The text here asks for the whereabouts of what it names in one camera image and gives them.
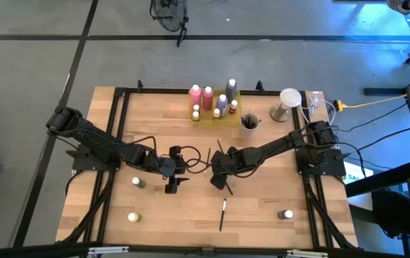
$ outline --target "small bottle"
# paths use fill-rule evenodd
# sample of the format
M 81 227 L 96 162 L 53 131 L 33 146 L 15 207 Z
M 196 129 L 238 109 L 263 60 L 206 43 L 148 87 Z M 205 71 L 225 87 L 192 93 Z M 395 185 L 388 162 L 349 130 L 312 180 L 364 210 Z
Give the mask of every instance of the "small bottle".
M 192 88 L 189 90 L 189 97 L 191 99 L 191 104 L 193 106 L 200 105 L 201 93 L 202 93 L 202 90 L 198 85 L 192 86 Z
M 291 210 L 284 210 L 280 211 L 277 214 L 278 219 L 291 219 L 292 218 L 292 211 Z
M 219 113 L 221 117 L 226 115 L 226 107 L 227 107 L 227 97 L 224 94 L 221 94 L 218 99 L 216 100 L 216 108 L 219 109 Z
M 238 102 L 236 100 L 232 100 L 231 106 L 229 107 L 229 114 L 235 114 L 237 111 L 237 104 Z
M 200 112 L 200 106 L 199 105 L 194 105 L 193 107 L 192 107 L 192 112 Z
M 232 100 L 234 100 L 236 93 L 237 93 L 237 83 L 235 82 L 234 79 L 230 79 L 226 85 L 227 103 L 230 103 Z
M 219 112 L 219 108 L 215 108 L 213 111 L 213 120 L 218 120 L 221 116 L 221 112 Z
M 141 220 L 141 215 L 140 214 L 136 214 L 135 212 L 132 212 L 131 214 L 129 214 L 127 216 L 127 219 L 130 222 L 139 222 Z
M 192 112 L 192 120 L 193 121 L 199 121 L 200 120 L 199 112 L 197 112 L 197 111 Z
M 145 187 L 145 182 L 141 180 L 139 177 L 132 178 L 132 183 L 136 185 L 138 188 Z
M 202 95 L 202 108 L 205 111 L 210 111 L 213 108 L 213 89 L 211 87 L 205 87 Z

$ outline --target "chair wheel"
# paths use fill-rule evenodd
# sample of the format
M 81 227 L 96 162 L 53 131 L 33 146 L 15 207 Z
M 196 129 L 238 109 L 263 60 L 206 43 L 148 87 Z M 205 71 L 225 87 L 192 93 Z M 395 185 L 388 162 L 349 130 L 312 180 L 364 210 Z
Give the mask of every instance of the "chair wheel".
M 404 63 L 410 65 L 410 58 L 406 59 L 406 61 L 404 61 Z

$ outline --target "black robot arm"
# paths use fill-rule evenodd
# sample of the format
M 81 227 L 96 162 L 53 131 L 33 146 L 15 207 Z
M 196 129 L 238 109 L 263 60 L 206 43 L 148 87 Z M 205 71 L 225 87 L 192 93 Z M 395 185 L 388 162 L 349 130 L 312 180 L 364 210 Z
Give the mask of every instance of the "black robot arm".
M 227 176 L 238 176 L 241 173 L 255 171 L 266 159 L 294 148 L 302 149 L 306 161 L 312 167 L 321 167 L 326 161 L 339 165 L 342 163 L 343 167 L 340 151 L 331 149 L 335 143 L 335 137 L 329 123 L 323 121 L 310 123 L 306 128 L 307 132 L 310 131 L 307 134 L 303 135 L 301 130 L 294 130 L 288 135 L 258 148 L 248 147 L 237 150 L 235 147 L 231 147 L 227 153 L 217 151 L 211 158 L 214 174 L 210 180 L 211 184 L 218 189 L 223 189 L 227 184 Z M 313 135 L 317 145 L 304 142 L 306 135 Z
M 184 174 L 186 169 L 180 146 L 171 147 L 169 157 L 158 157 L 155 149 L 137 143 L 139 141 L 124 143 L 95 127 L 78 110 L 68 107 L 55 109 L 47 122 L 47 129 L 50 135 L 74 138 L 80 142 L 78 150 L 67 151 L 75 159 L 84 156 L 86 160 L 103 164 L 119 164 L 123 161 L 130 167 L 169 178 L 170 184 L 175 186 L 166 187 L 168 194 L 174 194 L 172 191 L 176 192 L 176 186 L 185 179 L 174 180 L 175 174 Z

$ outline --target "pink bottle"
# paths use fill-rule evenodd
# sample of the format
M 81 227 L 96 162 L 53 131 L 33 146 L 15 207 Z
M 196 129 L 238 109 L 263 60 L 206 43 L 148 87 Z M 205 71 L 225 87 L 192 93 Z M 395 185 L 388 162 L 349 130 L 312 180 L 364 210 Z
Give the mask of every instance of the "pink bottle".
M 205 111 L 210 111 L 213 107 L 213 89 L 211 87 L 205 87 L 202 104 Z
M 189 99 L 191 101 L 192 106 L 201 106 L 201 94 L 202 90 L 201 88 L 199 88 L 198 85 L 192 86 L 192 88 L 189 90 Z

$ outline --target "wooden tabletop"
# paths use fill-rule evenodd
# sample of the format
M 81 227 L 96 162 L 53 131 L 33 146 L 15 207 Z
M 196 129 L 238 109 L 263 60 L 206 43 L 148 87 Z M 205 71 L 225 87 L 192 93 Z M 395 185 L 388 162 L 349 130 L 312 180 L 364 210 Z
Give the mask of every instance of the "wooden tabletop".
M 96 87 L 87 119 L 105 129 L 113 99 L 114 87 Z M 235 128 L 197 128 L 189 122 L 188 95 L 132 93 L 125 120 L 123 140 L 129 142 L 147 135 L 157 140 L 158 154 L 168 153 L 173 145 L 192 145 L 199 149 L 206 161 L 219 149 L 230 146 L 244 148 L 261 146 L 294 130 L 292 116 L 284 123 L 270 118 L 269 110 L 279 102 L 278 96 L 242 96 L 243 110 L 251 110 L 262 120 L 251 138 L 240 137 Z M 113 135 L 118 127 L 116 114 Z M 312 120 L 327 120 L 324 102 L 311 116 Z M 147 140 L 144 145 L 153 146 Z M 197 156 L 183 150 L 184 159 Z M 192 168 L 201 170 L 204 165 Z M 77 226 L 89 208 L 95 181 L 94 171 L 85 171 L 70 185 L 63 208 L 57 240 L 64 239 Z M 145 181 L 145 188 L 137 188 L 131 181 L 137 176 Z M 187 173 L 190 178 L 178 188 L 177 194 L 165 194 L 162 176 L 122 166 L 116 173 L 105 230 L 106 244 L 183 246 L 183 247 L 266 247 L 312 248 L 308 213 L 302 179 L 297 173 L 294 151 L 266 160 L 249 178 L 228 177 L 234 195 L 218 190 L 209 182 L 211 168 L 200 174 Z M 323 188 L 328 213 L 348 241 L 357 245 L 350 210 L 343 184 L 336 178 L 323 176 Z M 219 221 L 227 198 L 223 229 Z M 292 219 L 280 220 L 277 212 L 290 209 Z M 129 222 L 127 215 L 136 212 L 142 219 Z M 92 238 L 95 239 L 100 214 L 96 216 Z M 317 215 L 320 243 L 325 245 L 322 224 Z

